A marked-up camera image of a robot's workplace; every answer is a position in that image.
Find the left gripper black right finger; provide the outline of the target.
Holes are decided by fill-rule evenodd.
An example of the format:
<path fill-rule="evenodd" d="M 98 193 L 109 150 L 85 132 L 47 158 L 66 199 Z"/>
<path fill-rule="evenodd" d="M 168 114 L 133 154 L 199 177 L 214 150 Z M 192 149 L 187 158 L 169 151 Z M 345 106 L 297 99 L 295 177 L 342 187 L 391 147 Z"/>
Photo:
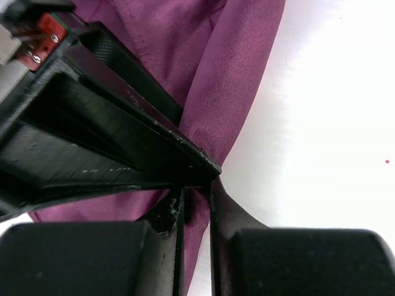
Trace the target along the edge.
<path fill-rule="evenodd" d="M 393 295 L 394 255 L 364 229 L 270 228 L 210 190 L 214 295 Z"/>

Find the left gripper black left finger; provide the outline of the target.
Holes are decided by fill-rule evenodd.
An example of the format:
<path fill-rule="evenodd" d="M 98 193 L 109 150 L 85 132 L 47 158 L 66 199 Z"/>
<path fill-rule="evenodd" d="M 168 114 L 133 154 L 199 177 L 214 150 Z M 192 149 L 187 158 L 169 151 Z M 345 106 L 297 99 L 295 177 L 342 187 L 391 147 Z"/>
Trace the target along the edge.
<path fill-rule="evenodd" d="M 1 236 L 2 295 L 183 295 L 185 192 L 138 220 L 25 223 Z"/>

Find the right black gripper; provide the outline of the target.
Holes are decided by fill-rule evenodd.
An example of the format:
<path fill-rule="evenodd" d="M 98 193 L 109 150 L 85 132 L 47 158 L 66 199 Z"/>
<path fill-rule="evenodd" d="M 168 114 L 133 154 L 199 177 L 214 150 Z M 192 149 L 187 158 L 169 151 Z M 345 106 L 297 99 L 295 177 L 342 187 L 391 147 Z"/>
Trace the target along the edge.
<path fill-rule="evenodd" d="M 86 27 L 75 9 L 72 1 L 1 3 L 1 101 L 67 37 L 65 57 L 81 76 L 68 84 L 66 110 L 103 122 L 179 123 L 182 108 L 131 51 L 102 23 Z"/>

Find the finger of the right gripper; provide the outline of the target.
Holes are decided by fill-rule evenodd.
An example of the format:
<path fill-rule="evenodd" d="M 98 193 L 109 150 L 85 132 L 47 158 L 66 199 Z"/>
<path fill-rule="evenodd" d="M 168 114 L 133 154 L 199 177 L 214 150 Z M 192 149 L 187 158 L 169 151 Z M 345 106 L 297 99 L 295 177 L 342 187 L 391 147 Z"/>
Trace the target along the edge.
<path fill-rule="evenodd" d="M 1 215 L 128 191 L 198 187 L 219 166 L 115 75 L 66 60 L 1 70 Z"/>

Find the purple cloth napkin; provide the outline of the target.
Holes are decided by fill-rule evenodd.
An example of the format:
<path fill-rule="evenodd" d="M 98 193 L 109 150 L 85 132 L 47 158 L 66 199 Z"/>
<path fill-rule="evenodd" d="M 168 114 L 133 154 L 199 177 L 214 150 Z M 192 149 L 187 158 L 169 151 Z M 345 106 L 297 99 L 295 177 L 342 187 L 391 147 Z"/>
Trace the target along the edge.
<path fill-rule="evenodd" d="M 283 1 L 90 1 L 100 21 L 183 107 L 180 130 L 221 165 L 251 105 L 283 15 Z"/>

